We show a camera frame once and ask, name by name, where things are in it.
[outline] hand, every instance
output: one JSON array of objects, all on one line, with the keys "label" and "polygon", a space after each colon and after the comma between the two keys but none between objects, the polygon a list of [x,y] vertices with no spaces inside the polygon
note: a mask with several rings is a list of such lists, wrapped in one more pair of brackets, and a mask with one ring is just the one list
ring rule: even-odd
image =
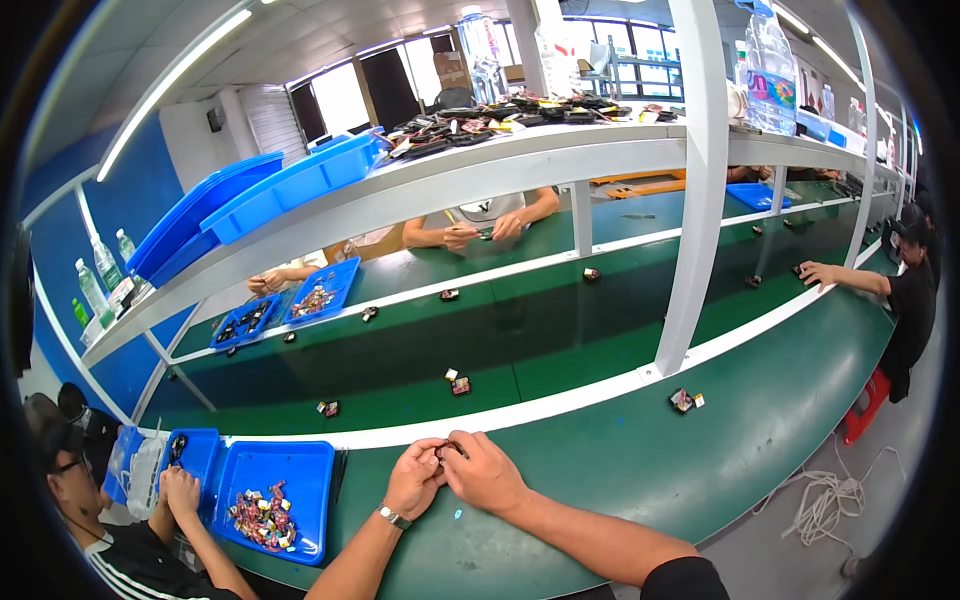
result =
[{"label": "hand", "polygon": [[165,498],[174,518],[195,515],[200,506],[200,480],[182,468],[167,468],[160,474],[160,497]]},{"label": "hand", "polygon": [[835,269],[836,265],[825,265],[819,262],[807,260],[800,265],[802,269],[800,278],[804,280],[804,285],[810,285],[820,281],[820,289],[817,293],[822,293],[831,283],[836,283]]},{"label": "hand", "polygon": [[404,450],[390,473],[384,506],[408,521],[423,514],[436,497],[437,488],[446,483],[446,476],[438,472],[440,461],[433,452],[433,448],[445,442],[440,438],[427,438],[413,442]]},{"label": "hand", "polygon": [[482,431],[450,432],[469,458],[457,450],[442,450],[446,481],[457,497],[470,506],[504,516],[522,504],[530,492],[513,461]]},{"label": "hand", "polygon": [[266,276],[263,277],[263,282],[268,290],[275,292],[283,286],[284,282],[290,279],[289,275],[286,269],[276,269],[266,274]]},{"label": "hand", "polygon": [[467,242],[480,237],[480,231],[464,222],[457,223],[444,229],[444,243],[446,249],[456,252],[467,247]]},{"label": "hand", "polygon": [[251,277],[247,279],[247,289],[261,297],[267,295],[267,283],[263,277]]},{"label": "hand", "polygon": [[518,210],[508,212],[496,220],[492,233],[494,242],[520,236],[523,232],[523,220],[520,219],[518,212]]}]

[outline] red stool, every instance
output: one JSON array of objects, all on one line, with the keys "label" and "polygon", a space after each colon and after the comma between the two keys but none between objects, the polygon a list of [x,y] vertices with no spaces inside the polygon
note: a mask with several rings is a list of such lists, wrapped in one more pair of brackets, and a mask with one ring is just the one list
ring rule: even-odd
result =
[{"label": "red stool", "polygon": [[890,378],[880,370],[880,367],[877,367],[863,389],[870,398],[870,405],[859,416],[853,411],[854,407],[847,411],[847,415],[843,418],[844,423],[847,424],[847,435],[843,439],[845,445],[853,445],[874,421],[876,411],[880,409],[883,400],[890,395]]}]

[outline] green bottle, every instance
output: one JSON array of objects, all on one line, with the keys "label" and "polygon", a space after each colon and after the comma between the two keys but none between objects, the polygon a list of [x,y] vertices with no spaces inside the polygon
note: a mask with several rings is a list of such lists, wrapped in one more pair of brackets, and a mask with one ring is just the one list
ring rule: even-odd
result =
[{"label": "green bottle", "polygon": [[87,324],[90,323],[90,316],[86,314],[86,309],[77,302],[76,298],[73,299],[73,316],[80,322],[80,326],[86,329]]}]

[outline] wristwatch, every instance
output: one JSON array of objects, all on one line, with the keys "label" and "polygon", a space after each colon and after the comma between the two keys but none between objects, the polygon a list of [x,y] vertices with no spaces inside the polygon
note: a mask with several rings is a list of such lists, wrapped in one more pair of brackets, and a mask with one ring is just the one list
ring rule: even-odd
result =
[{"label": "wristwatch", "polygon": [[411,521],[408,521],[384,506],[383,500],[380,500],[380,503],[376,505],[376,513],[387,519],[392,525],[399,527],[402,531],[406,531],[410,528],[410,525],[413,524]]}]

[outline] shelf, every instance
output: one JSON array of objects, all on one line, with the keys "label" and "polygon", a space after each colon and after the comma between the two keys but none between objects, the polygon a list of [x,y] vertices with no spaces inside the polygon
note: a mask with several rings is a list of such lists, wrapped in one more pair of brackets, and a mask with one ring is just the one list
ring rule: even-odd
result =
[{"label": "shelf", "polygon": [[[784,164],[862,173],[863,156],[812,139],[730,133],[729,164]],[[150,327],[297,256],[452,205],[537,187],[686,166],[683,123],[545,125],[467,148],[398,162],[298,206],[221,246],[153,290],[84,353],[89,368]]]}]

